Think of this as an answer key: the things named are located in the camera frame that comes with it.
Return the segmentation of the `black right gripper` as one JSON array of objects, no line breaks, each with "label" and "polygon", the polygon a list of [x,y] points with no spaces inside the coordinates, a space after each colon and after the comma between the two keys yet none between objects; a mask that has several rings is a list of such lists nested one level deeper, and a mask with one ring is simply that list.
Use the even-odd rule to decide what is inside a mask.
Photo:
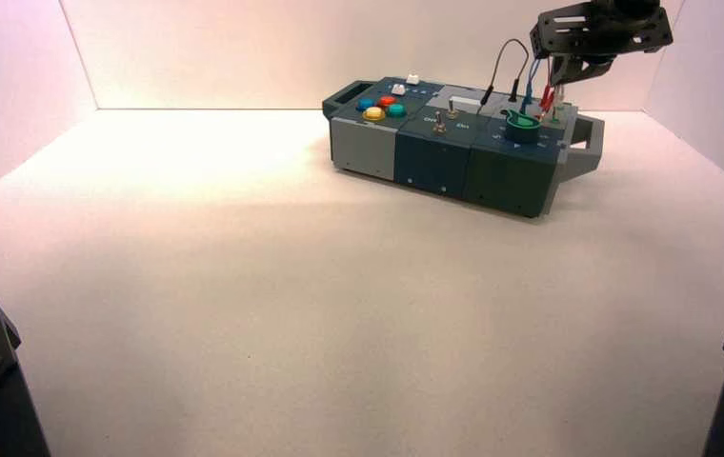
[{"label": "black right gripper", "polygon": [[659,1],[584,1],[547,10],[530,38],[535,57],[551,57],[551,87],[603,76],[618,55],[654,53],[674,42]]}]

